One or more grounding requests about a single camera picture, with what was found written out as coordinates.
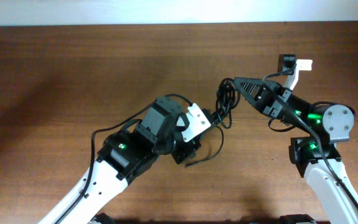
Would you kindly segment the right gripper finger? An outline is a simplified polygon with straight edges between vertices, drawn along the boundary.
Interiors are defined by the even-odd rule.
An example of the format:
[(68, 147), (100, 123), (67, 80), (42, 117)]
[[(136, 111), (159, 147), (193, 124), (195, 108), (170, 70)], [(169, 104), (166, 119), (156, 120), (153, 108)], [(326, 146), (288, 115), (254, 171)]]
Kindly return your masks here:
[(271, 105), (271, 96), (261, 83), (236, 83), (235, 86), (255, 109)]
[(245, 78), (245, 77), (236, 77), (234, 79), (234, 85), (239, 90), (250, 90), (252, 86), (259, 85), (261, 88), (266, 90), (269, 88), (271, 90), (280, 88), (280, 84), (275, 81), (262, 81), (260, 78)]

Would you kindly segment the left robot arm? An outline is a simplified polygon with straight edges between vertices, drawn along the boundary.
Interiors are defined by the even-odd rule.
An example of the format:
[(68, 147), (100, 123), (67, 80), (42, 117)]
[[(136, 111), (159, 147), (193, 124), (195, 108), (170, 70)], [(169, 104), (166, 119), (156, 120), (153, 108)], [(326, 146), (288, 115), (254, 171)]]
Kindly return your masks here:
[(161, 155), (181, 164), (195, 155), (214, 114), (190, 103), (184, 111), (169, 96), (146, 107), (145, 118), (129, 118), (109, 135), (79, 182), (41, 219), (41, 223), (89, 223), (114, 197), (152, 167)]

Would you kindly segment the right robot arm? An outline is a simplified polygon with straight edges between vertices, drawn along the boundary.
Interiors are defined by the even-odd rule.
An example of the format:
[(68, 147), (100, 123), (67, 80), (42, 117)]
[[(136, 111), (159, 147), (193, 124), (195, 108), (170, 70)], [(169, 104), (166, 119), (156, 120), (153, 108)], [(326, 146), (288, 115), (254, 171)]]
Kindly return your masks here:
[(263, 78), (236, 77), (234, 86), (261, 114), (309, 134), (290, 139), (291, 163), (316, 194), (331, 223), (358, 223), (358, 194), (337, 151), (337, 144), (350, 138), (356, 112), (347, 105), (309, 103), (293, 94), (300, 72), (310, 71), (312, 64), (311, 59), (283, 54), (277, 73)]

